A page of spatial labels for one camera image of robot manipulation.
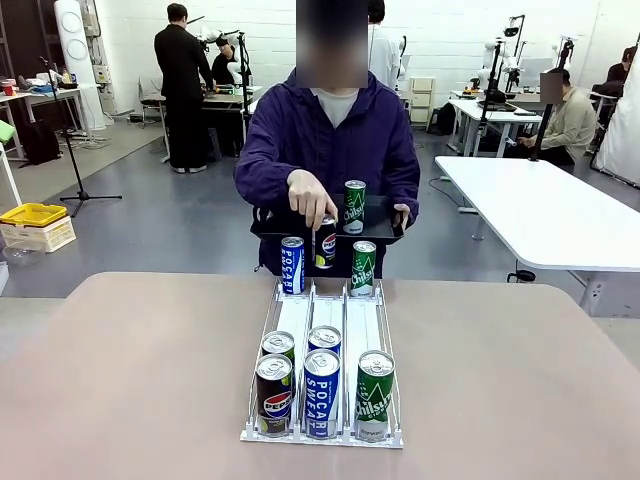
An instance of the white t-shirt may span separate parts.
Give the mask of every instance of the white t-shirt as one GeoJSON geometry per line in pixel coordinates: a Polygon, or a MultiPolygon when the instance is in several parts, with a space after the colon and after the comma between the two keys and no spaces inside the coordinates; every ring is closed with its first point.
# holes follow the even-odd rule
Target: white t-shirt
{"type": "Polygon", "coordinates": [[[351,111],[351,107],[356,103],[358,99],[358,92],[360,90],[354,89],[352,93],[347,95],[335,95],[333,93],[325,92],[320,88],[312,88],[311,93],[313,93],[316,97],[318,97],[318,101],[320,102],[320,106],[324,113],[327,115],[333,128],[338,128],[349,112],[351,111]]]}
{"type": "Polygon", "coordinates": [[[369,71],[391,90],[396,89],[400,71],[400,41],[380,25],[369,25],[369,71]]]}

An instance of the white tower fan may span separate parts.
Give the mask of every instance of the white tower fan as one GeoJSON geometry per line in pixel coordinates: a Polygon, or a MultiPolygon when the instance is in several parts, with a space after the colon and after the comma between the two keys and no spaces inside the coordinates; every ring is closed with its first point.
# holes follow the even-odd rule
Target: white tower fan
{"type": "Polygon", "coordinates": [[[87,112],[88,127],[91,130],[103,130],[104,114],[98,88],[87,86],[95,85],[96,81],[84,33],[80,4],[77,0],[57,0],[54,3],[54,11],[67,70],[76,75],[78,84],[83,87],[82,102],[87,112]]]}

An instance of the person in beige shirt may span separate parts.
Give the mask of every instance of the person in beige shirt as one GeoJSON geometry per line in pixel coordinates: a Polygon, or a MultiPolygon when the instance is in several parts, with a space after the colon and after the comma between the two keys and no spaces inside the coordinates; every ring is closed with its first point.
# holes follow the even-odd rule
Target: person in beige shirt
{"type": "MultiPolygon", "coordinates": [[[[571,86],[569,72],[556,68],[550,73],[562,73],[563,98],[544,133],[538,159],[559,167],[575,165],[593,140],[598,118],[589,97],[571,86]]],[[[507,149],[505,157],[530,157],[536,140],[537,136],[518,138],[519,145],[507,149]]]]}

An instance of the pepsi logo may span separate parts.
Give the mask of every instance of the pepsi logo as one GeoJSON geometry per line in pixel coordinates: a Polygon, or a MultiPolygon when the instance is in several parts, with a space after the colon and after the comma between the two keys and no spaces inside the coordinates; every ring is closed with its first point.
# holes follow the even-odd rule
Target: pepsi logo
{"type": "Polygon", "coordinates": [[[291,392],[279,393],[264,401],[264,411],[273,418],[286,417],[291,406],[291,392]]]}
{"type": "Polygon", "coordinates": [[[322,242],[322,250],[329,255],[333,255],[336,251],[336,234],[332,233],[322,242]]]}

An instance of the purple jacket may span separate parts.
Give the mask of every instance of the purple jacket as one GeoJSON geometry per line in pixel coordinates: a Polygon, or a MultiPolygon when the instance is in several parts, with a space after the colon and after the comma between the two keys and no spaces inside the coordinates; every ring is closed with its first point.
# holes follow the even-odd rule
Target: purple jacket
{"type": "MultiPolygon", "coordinates": [[[[275,85],[260,99],[235,169],[238,192],[258,207],[288,205],[287,177],[298,168],[313,173],[328,193],[344,193],[347,180],[362,180],[368,194],[407,204],[410,223],[418,216],[420,166],[409,121],[398,96],[371,73],[367,88],[360,90],[337,129],[313,93],[296,86],[295,70],[285,83],[275,85]]],[[[279,275],[280,247],[270,243],[262,242],[260,263],[279,275]]],[[[345,250],[340,244],[337,248],[345,250]]],[[[310,252],[305,253],[310,260],[310,252]]],[[[383,255],[384,249],[379,248],[378,277],[383,255]]],[[[340,258],[344,262],[337,261],[338,268],[324,272],[350,277],[350,256],[338,255],[340,258]]],[[[310,269],[309,261],[307,276],[323,273],[310,269]]]]}

